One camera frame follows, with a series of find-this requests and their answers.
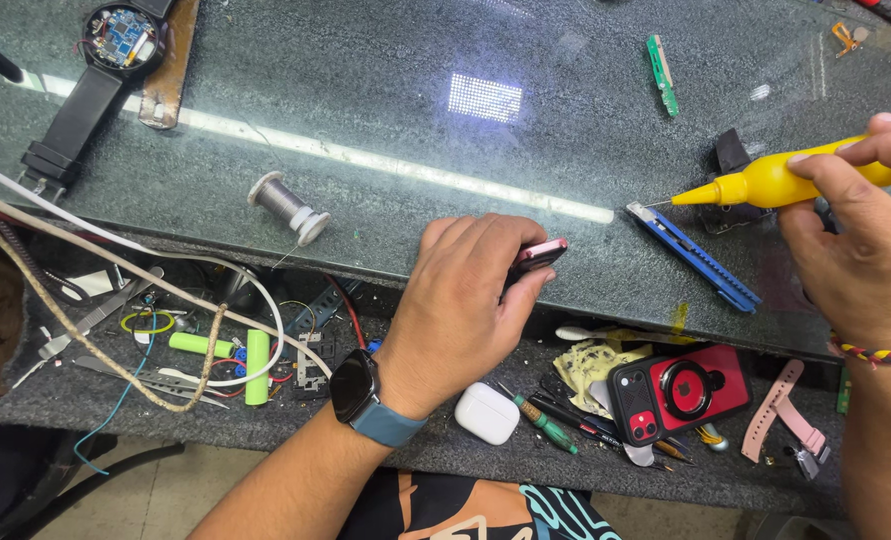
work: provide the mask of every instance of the hand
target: hand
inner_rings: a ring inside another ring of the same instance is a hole
[[[444,218],[425,228],[389,335],[374,355],[379,399],[416,420],[478,381],[519,343],[543,284],[545,267],[509,287],[509,267],[523,244],[547,239],[524,217]]]
[[[853,168],[891,167],[891,114],[871,118],[870,136],[835,154],[793,155],[788,168],[810,179],[845,232],[823,232],[813,201],[778,211],[778,225],[809,298],[836,333],[864,349],[891,349],[891,197]]]

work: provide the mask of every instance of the black smartwatch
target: black smartwatch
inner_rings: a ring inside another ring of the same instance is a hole
[[[373,441],[402,447],[428,421],[413,420],[382,404],[380,367],[366,350],[353,350],[328,381],[335,417]]]
[[[42,141],[22,155],[25,176],[36,192],[66,191],[96,127],[121,92],[159,67],[165,53],[165,18],[174,0],[131,0],[106,4],[82,27],[85,72],[58,110]]]

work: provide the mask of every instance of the white cable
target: white cable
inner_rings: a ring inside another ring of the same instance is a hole
[[[212,263],[212,264],[221,264],[221,265],[225,266],[226,268],[233,270],[234,272],[238,273],[243,278],[245,278],[246,281],[253,284],[255,286],[255,288],[259,291],[259,293],[262,295],[262,297],[265,298],[265,301],[269,304],[269,307],[271,308],[272,318],[275,321],[275,330],[278,332],[278,349],[277,350],[279,350],[279,351],[285,350],[284,349],[284,347],[285,347],[285,343],[284,343],[285,330],[284,330],[284,326],[283,326],[283,316],[279,312],[279,306],[276,304],[276,301],[273,300],[272,295],[269,294],[269,291],[266,290],[265,286],[257,278],[255,278],[252,274],[247,272],[244,268],[241,268],[236,264],[233,264],[231,262],[228,262],[227,260],[223,260],[222,258],[215,257],[215,256],[188,254],[188,253],[173,252],[173,251],[159,251],[159,250],[147,248],[138,242],[134,242],[132,240],[127,240],[126,238],[123,238],[122,236],[119,236],[117,234],[109,232],[108,230],[105,230],[102,227],[97,227],[95,225],[92,225],[92,223],[90,223],[84,219],[81,219],[75,215],[72,215],[71,213],[56,206],[52,202],[46,201],[42,197],[33,193],[32,191],[29,191],[28,189],[23,187],[21,184],[19,184],[15,180],[7,177],[6,175],[4,175],[2,173],[0,173],[0,184],[2,186],[5,186],[9,190],[17,193],[22,198],[38,205],[39,207],[42,207],[44,210],[52,213],[53,215],[61,217],[62,219],[65,219],[66,221],[69,221],[70,223],[73,223],[75,225],[78,225],[79,227],[82,227],[83,229],[85,229],[91,233],[94,233],[95,235],[98,235],[98,236],[102,237],[103,239],[110,240],[110,241],[115,242],[119,245],[126,246],[127,248],[131,248],[131,249],[134,249],[134,250],[137,250],[142,253],[149,254],[149,255],[155,255],[158,257],[164,257],[164,258],[168,258],[168,259],[192,259],[192,260],[196,260],[196,261],[205,261],[205,262]],[[234,387],[236,385],[241,385],[241,384],[247,383],[249,381],[252,381],[254,379],[257,379],[257,378],[261,377],[263,374],[267,373],[270,369],[272,369],[272,366],[274,366],[276,364],[276,362],[279,361],[279,359],[277,358],[278,356],[279,356],[278,354],[276,356],[273,356],[269,360],[269,362],[265,366],[262,367],[261,370],[255,372],[253,374],[249,374],[249,375],[243,376],[241,378],[234,378],[232,380],[211,380],[208,383],[208,385],[210,387]],[[323,373],[325,373],[327,375],[330,374],[329,368],[326,367],[320,360],[317,361],[316,363],[319,364],[319,369],[324,368],[322,370]]]

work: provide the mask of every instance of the braided bracelet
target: braided bracelet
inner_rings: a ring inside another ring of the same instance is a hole
[[[891,364],[891,350],[868,350],[843,343],[835,331],[831,332],[831,341],[840,351],[860,361],[871,362],[872,364]]]

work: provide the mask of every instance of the tile floor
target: tile floor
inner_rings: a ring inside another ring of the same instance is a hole
[[[115,450],[96,460],[109,465],[163,441],[120,437]],[[188,445],[185,453],[122,474],[52,521],[35,540],[181,539],[239,479],[265,457],[261,451]],[[73,484],[92,470],[82,467]],[[592,504],[625,540],[743,540],[744,514],[606,493]]]

